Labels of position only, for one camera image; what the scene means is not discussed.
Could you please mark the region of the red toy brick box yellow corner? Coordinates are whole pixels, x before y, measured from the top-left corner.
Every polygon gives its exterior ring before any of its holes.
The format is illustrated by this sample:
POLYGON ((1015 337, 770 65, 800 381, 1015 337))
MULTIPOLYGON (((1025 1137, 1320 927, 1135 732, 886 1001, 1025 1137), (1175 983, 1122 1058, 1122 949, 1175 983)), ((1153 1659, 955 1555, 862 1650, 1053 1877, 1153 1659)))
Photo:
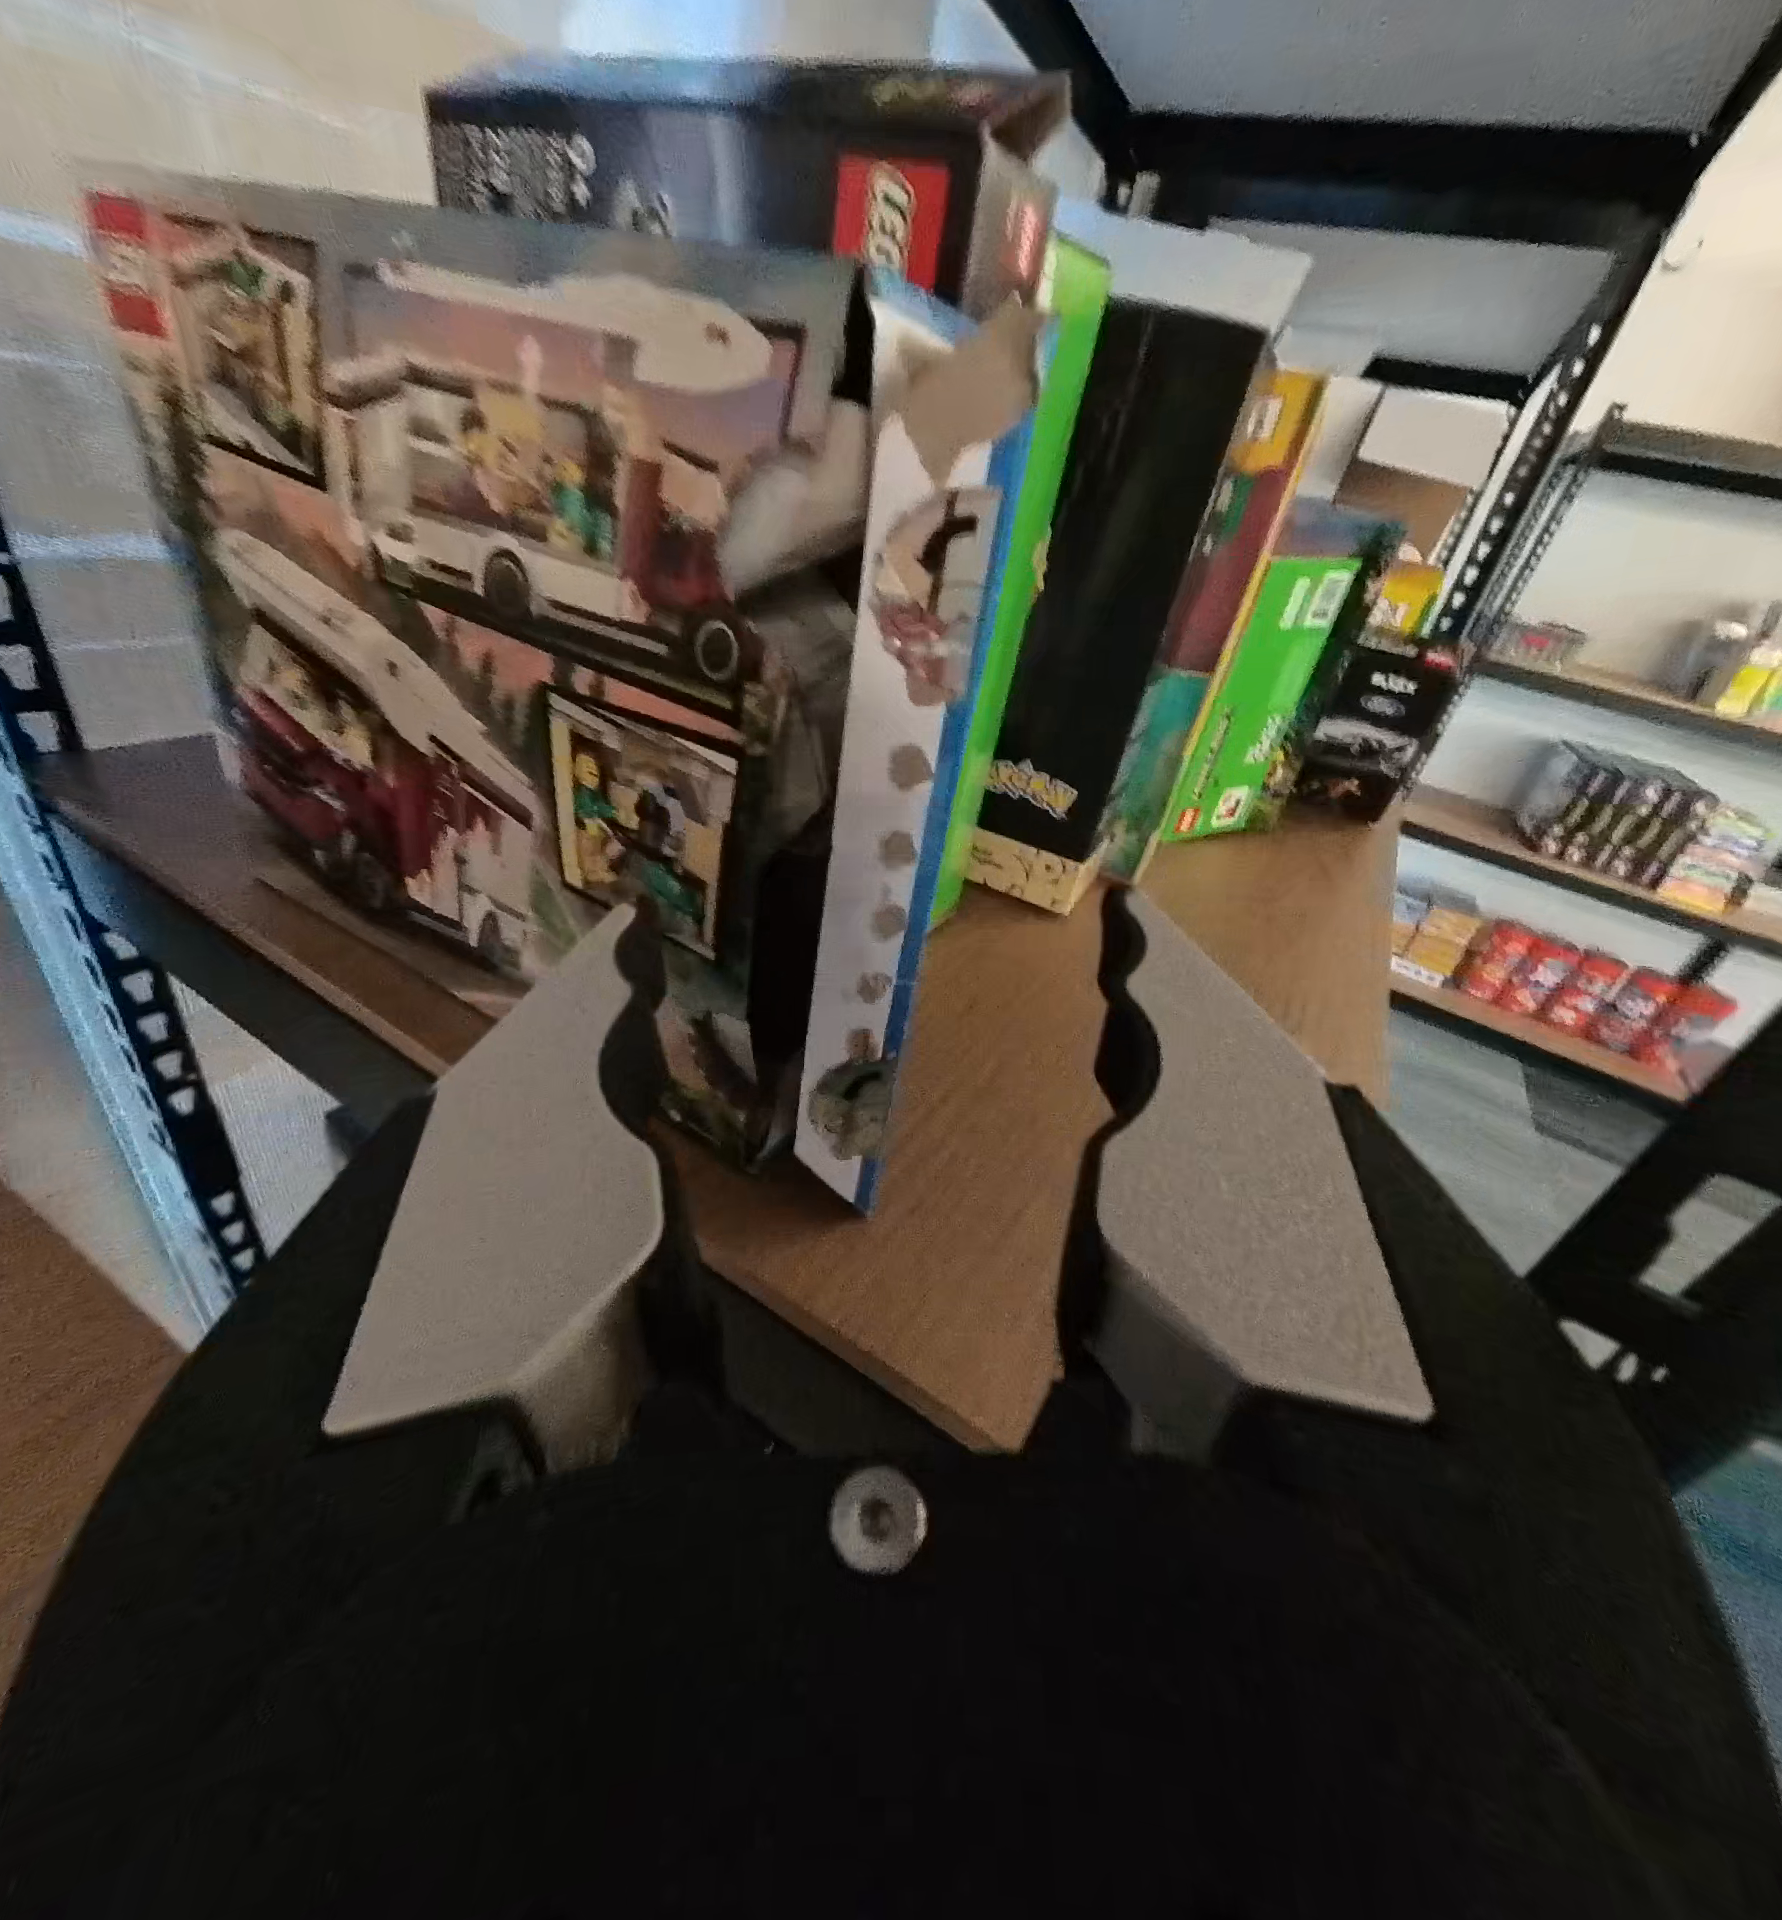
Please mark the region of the red toy brick box yellow corner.
POLYGON ((1265 360, 1246 394, 1234 441, 1227 451, 1213 498, 1188 547, 1182 584, 1175 591, 1161 665, 1145 681, 1098 841, 1101 879, 1140 879, 1202 714, 1227 672, 1227 652, 1240 640, 1259 591, 1259 569, 1283 535, 1288 504, 1301 488, 1329 381, 1265 360))

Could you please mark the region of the green plant toy brick box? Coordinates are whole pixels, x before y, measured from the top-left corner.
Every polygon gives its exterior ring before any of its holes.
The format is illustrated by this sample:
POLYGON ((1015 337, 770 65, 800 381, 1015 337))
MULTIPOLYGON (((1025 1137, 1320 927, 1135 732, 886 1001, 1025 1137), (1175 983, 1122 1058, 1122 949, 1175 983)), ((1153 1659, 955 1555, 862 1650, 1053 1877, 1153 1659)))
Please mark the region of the green plant toy brick box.
POLYGON ((1161 841, 1256 832, 1289 726, 1363 584, 1404 554, 1390 515, 1297 499, 1227 645, 1213 689, 1182 746, 1161 841))

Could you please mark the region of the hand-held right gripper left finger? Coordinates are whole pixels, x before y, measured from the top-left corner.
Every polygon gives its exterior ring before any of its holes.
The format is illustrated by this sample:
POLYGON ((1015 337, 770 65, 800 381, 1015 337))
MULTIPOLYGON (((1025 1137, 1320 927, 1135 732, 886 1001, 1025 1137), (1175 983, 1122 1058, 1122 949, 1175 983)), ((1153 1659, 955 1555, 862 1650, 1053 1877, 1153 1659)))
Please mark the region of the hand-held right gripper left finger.
POLYGON ((639 1290, 670 1238, 663 939, 610 906, 430 1091, 323 1435, 497 1407, 546 1467, 595 1464, 655 1379, 639 1290))

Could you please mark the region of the pile of colourful card packs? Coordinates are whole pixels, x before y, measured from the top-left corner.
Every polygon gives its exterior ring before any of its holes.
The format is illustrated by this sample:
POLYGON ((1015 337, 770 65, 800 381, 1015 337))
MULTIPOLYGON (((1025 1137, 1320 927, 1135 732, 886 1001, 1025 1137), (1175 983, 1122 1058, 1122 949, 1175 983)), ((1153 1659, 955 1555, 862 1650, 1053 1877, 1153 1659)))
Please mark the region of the pile of colourful card packs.
POLYGON ((1737 806, 1715 806, 1673 856, 1653 897, 1694 914, 1773 914, 1782 922, 1782 874, 1765 867, 1773 832, 1737 806))

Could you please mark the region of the stack of dark card boxes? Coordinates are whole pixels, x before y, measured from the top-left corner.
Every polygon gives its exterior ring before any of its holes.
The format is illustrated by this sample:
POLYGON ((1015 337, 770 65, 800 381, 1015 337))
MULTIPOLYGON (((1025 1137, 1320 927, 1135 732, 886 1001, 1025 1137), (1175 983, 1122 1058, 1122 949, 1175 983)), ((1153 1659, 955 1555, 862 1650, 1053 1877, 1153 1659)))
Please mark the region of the stack of dark card boxes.
POLYGON ((1693 774, 1556 741, 1511 806, 1514 836, 1559 867, 1658 890, 1667 869, 1715 817, 1715 789, 1693 774))

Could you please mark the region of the small black car toy box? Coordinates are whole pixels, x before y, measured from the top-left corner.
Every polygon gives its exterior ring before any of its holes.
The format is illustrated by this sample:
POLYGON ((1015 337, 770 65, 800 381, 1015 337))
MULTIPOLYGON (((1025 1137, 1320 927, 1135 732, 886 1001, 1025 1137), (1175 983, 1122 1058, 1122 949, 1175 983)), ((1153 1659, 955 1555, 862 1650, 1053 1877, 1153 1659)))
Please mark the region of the small black car toy box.
POLYGON ((1297 753, 1288 799, 1357 825, 1377 825, 1406 799, 1466 672, 1456 640, 1385 645, 1357 640, 1297 753))

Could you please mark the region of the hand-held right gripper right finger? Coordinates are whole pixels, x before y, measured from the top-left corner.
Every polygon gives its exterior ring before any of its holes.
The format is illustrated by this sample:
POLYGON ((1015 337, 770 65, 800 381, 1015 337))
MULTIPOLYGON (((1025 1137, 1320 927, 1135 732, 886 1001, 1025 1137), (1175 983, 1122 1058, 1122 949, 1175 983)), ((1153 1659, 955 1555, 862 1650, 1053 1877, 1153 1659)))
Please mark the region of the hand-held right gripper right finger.
POLYGON ((1101 897, 1094 983, 1085 1369, 1128 1443, 1205 1457, 1249 1405, 1425 1427, 1329 1079, 1145 890, 1101 897))

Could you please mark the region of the bright green toy brick box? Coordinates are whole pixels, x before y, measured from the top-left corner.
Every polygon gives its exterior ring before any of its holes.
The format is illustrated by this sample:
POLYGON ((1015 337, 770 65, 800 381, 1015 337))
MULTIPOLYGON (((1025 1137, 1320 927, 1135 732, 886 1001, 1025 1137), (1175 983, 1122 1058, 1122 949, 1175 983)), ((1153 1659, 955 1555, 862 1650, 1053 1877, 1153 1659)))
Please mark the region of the bright green toy brick box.
POLYGON ((1005 481, 1003 574, 982 619, 982 679, 961 727, 961 771, 951 794, 948 851, 932 890, 932 927, 943 927, 973 874, 973 832, 997 760, 1003 707, 1015 679, 1028 615, 1043 587, 1050 527, 1069 464, 1078 400, 1094 370, 1094 337, 1101 325, 1116 269, 1094 248, 1053 232, 1043 263, 1043 337, 1040 337, 1040 404, 1015 431, 1005 481))

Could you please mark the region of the camper van toy brick box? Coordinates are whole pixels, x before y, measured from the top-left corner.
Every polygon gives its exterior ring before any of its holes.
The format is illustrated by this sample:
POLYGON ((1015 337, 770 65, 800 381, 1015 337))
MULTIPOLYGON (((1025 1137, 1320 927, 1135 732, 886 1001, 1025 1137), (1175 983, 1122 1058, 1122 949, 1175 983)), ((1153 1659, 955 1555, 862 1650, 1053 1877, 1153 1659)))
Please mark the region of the camper van toy brick box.
POLYGON ((876 1208, 1043 307, 147 168, 83 232, 262 836, 518 983, 639 906, 663 1115, 876 1208))

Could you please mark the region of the row of Lego boxes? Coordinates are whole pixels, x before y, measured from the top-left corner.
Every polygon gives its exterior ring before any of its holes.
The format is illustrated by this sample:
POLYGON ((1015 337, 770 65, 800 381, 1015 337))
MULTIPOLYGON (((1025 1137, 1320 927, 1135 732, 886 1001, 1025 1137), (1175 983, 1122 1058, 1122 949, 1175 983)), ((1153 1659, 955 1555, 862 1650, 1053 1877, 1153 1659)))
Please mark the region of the row of Lego boxes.
POLYGON ((1075 914, 1277 325, 1110 301, 1075 411, 966 874, 1075 914))

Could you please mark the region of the row of red canisters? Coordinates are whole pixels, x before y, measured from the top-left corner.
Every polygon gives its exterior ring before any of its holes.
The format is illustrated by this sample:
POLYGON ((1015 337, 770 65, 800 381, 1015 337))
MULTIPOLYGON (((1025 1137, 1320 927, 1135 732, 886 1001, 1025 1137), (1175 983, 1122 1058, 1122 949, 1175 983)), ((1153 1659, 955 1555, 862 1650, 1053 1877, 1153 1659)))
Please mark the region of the row of red canisters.
POLYGON ((1481 922, 1448 983, 1633 1061, 1675 1061, 1737 1020, 1737 1000, 1712 983, 1631 967, 1605 949, 1572 949, 1524 922, 1481 922))

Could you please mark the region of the dark blue toy brick box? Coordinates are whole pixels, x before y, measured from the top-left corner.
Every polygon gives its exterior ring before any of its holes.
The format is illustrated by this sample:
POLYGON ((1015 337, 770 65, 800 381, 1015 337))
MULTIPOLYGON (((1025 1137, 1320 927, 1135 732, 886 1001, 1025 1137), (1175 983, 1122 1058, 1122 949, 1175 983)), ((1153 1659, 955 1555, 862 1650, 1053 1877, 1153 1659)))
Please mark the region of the dark blue toy brick box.
POLYGON ((518 57, 426 86, 438 208, 804 248, 989 316, 1040 301, 1062 73, 518 57))

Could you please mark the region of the background wooden shelf unit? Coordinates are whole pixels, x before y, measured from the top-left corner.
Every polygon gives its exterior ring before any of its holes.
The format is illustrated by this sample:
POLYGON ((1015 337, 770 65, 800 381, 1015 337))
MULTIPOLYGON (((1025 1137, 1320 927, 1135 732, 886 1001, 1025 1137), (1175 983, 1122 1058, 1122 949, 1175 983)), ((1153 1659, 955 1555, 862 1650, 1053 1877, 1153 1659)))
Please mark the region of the background wooden shelf unit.
POLYGON ((1694 914, 1532 856, 1511 806, 1556 741, 1633 753, 1750 810, 1782 874, 1782 441, 1612 411, 1556 474, 1472 625, 1472 679, 1404 799, 1390 1001, 1651 1110, 1782 1008, 1782 922, 1694 914), (1511 1020, 1448 978, 1481 922, 1712 983, 1737 1020, 1675 1061, 1511 1020))

